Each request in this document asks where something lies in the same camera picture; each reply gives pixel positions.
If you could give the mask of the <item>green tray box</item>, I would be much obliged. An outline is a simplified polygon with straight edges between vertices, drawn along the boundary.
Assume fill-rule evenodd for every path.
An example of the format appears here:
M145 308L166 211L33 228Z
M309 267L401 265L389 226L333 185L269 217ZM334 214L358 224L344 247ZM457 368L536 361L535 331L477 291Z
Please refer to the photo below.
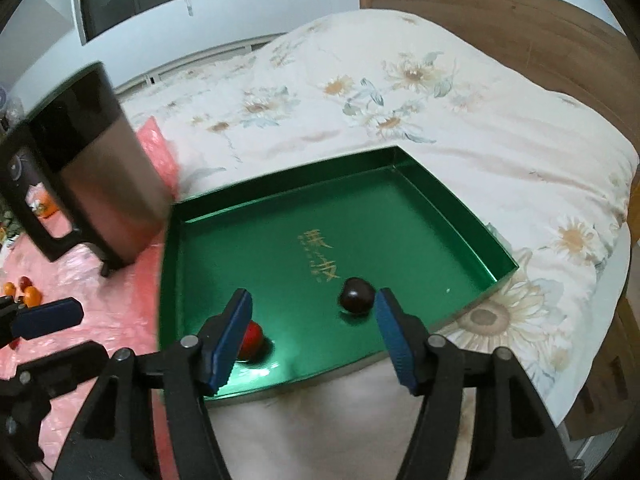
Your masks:
M197 332L246 289L266 348L218 400L273 393L382 356L372 314L343 311L349 278L389 288L432 330L516 270L488 227L392 146L266 174L172 208L160 274L160 348Z

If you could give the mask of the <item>dark plum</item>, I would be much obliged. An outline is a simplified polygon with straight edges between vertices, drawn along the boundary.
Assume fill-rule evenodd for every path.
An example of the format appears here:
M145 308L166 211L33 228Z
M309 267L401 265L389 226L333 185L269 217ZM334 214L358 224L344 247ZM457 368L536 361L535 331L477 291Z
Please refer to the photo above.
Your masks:
M337 303L350 314L363 315L373 308L375 294L375 288L369 282L353 276L344 281Z

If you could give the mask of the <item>small orange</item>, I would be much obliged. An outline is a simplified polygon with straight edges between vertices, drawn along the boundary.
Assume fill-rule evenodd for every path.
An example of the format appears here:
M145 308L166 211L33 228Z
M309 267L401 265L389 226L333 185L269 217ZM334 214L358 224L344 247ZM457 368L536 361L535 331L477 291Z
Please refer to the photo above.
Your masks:
M6 284L3 285L3 295L14 297L15 294L16 294L15 285L11 282L6 282Z

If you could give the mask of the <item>red apple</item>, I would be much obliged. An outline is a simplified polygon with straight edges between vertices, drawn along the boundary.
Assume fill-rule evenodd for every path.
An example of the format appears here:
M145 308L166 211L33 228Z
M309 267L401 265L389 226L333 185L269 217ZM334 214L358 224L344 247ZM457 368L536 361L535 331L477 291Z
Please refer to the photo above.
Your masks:
M247 362L254 359L264 344L264 332L260 325L254 321L250 321L244 333L241 347L236 359L239 362Z
M21 291L24 292L29 286L32 286L32 280L28 276L21 276L18 281L18 286L20 286Z

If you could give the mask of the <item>orange white oval dish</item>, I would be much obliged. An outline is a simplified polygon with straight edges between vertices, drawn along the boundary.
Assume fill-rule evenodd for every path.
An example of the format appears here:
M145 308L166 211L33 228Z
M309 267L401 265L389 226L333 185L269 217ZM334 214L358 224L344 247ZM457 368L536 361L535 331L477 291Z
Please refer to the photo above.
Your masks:
M58 206L46 190L39 190L32 194L29 206L39 219L47 219L58 211Z

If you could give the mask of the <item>floral bed quilt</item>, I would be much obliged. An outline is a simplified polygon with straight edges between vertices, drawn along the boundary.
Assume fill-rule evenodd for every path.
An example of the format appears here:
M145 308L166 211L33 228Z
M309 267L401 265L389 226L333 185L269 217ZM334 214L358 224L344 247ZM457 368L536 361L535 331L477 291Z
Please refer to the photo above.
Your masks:
M131 93L154 118L188 197L314 160L398 145L482 220L518 262L494 296L442 331L505 344L554 420L585 385L622 288L636 149L598 112L544 90L446 29L352 11L253 54Z

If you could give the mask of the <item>copper black electric kettle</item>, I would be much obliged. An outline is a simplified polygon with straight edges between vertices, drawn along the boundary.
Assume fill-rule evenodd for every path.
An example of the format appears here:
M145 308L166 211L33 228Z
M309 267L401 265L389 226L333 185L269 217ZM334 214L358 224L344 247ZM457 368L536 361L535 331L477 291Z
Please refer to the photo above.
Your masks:
M11 166L25 154L70 232L56 237L18 189ZM1 196L49 260L88 246L104 274L134 263L163 229L174 201L145 154L101 63L71 76L1 143Z

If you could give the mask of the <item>pink plastic sheet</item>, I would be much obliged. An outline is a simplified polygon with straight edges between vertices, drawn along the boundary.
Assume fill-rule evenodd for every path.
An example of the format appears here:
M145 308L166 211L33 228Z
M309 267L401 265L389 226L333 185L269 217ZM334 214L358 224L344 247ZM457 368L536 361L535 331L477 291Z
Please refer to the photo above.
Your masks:
M175 192L178 184L176 149L166 139L155 117L151 116L137 131L145 153L162 179ZM42 292L43 302L65 297L76 298L84 308L80 325L34 340L21 340L16 348L1 349L1 378L14 375L18 364L47 356L86 340L103 344L111 355L122 347L137 354L156 350L157 292L164 234L139 256L135 264L101 276L102 263L86 246L77 246L58 261L50 262L35 248L28 236L17 237L1 251L1 292L6 283L17 286L27 276ZM39 445L44 465L37 467L50 478L50 471L60 455L63 443L81 405L93 386L93 380L74 392L52 402L51 413L44 419Z

